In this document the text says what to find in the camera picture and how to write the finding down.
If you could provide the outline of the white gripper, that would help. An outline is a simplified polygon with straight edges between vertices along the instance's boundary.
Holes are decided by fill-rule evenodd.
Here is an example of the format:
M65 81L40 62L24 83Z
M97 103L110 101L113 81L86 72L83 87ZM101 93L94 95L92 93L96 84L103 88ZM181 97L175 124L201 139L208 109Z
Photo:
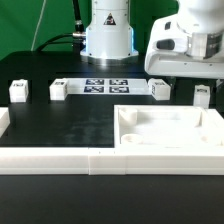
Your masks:
M224 79L224 21L212 13L156 20L144 69L149 75Z

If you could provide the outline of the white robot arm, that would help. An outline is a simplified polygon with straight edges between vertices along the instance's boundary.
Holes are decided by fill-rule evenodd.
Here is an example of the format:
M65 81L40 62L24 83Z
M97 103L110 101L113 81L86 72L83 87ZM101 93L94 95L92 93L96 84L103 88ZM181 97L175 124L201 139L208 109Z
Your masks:
M144 69L149 75L224 79L224 0L176 0L178 12L152 26ZM129 0L92 0L83 58L106 64L138 55Z

